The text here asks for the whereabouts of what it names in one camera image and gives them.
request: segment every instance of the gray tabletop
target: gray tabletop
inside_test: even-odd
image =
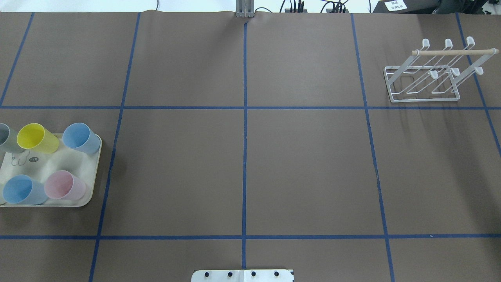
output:
[[[0,14],[0,120],[103,139],[81,208],[0,208],[2,281],[501,280],[501,55],[458,102],[392,104],[428,38],[499,16]],[[460,68],[468,65],[462,62]]]

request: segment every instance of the blue cup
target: blue cup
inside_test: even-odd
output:
[[[85,123],[74,123],[64,130],[63,143],[66,147],[93,154],[99,150],[99,137]]]
[[[39,205],[47,201],[48,197],[42,183],[21,174],[5,183],[4,199],[10,204]]]

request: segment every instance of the white wire rack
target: white wire rack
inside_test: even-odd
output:
[[[398,102],[430,102],[430,101],[458,101],[458,86],[474,73],[483,74],[480,67],[499,50],[473,50],[475,40],[466,38],[467,46],[463,50],[452,50],[452,40],[445,40],[442,50],[428,51],[430,41],[423,39],[422,48],[412,51],[411,56],[401,66],[385,67],[384,78],[390,101]],[[454,65],[465,55],[481,55],[464,71]],[[431,57],[420,66],[413,66],[420,57]],[[453,56],[447,63],[442,61],[445,57]]]

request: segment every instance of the cartoon drawing on tray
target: cartoon drawing on tray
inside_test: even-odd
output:
[[[16,154],[12,153],[12,161],[11,165],[13,166],[23,166],[26,161],[28,160],[28,156],[30,155],[31,151],[30,150],[25,150],[22,153]],[[38,157],[31,157],[29,158],[30,162],[34,163],[38,161]]]

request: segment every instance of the pink cup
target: pink cup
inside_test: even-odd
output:
[[[45,194],[58,200],[78,200],[84,196],[86,189],[80,178],[67,171],[54,172],[44,184]]]

